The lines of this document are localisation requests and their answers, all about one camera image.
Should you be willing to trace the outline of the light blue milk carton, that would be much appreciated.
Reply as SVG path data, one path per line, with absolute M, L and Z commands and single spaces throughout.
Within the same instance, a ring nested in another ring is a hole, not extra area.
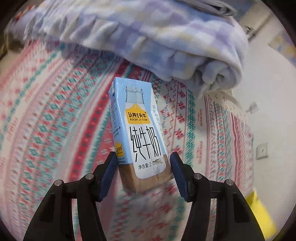
M 116 77 L 109 99 L 124 189 L 142 193 L 171 180 L 173 175 L 151 83 Z

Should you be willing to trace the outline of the yellow paper cup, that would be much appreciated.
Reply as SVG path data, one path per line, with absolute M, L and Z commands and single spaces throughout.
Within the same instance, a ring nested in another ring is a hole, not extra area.
M 266 207 L 259 199 L 256 189 L 253 189 L 247 195 L 246 201 L 261 228 L 265 240 L 270 240 L 276 234 L 277 228 Z

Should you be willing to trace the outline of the patterned pink bed sheet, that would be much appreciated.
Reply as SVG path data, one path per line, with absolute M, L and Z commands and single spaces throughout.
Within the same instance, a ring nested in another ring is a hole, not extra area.
M 15 239 L 55 180 L 78 180 L 113 151 L 108 91 L 116 77 L 152 84 L 169 153 L 210 180 L 252 191 L 253 135 L 233 97 L 197 98 L 108 52 L 29 42 L 1 76 L 1 219 Z

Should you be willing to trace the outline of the plaid purple fleece blanket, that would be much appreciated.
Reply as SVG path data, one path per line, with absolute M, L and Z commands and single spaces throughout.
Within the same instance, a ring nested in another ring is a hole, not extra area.
M 235 87 L 248 47 L 232 17 L 178 1 L 44 1 L 23 37 L 111 51 L 198 94 Z

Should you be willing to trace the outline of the folded grey white towel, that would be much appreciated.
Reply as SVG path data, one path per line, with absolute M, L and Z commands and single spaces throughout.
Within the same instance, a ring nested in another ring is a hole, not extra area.
M 198 9 L 205 13 L 209 13 L 216 16 L 234 16 L 237 14 L 229 4 L 223 1 L 216 0 L 183 0 L 181 1 L 192 8 Z

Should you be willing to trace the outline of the wall socket plate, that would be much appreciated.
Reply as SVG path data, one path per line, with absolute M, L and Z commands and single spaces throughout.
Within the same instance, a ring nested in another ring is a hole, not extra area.
M 268 158 L 268 144 L 259 144 L 256 148 L 256 159 L 260 160 L 265 158 Z

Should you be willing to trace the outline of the world map wall poster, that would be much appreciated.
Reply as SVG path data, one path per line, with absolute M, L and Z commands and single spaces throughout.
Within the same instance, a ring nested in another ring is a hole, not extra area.
M 280 31 L 268 45 L 295 65 L 295 46 L 285 30 Z

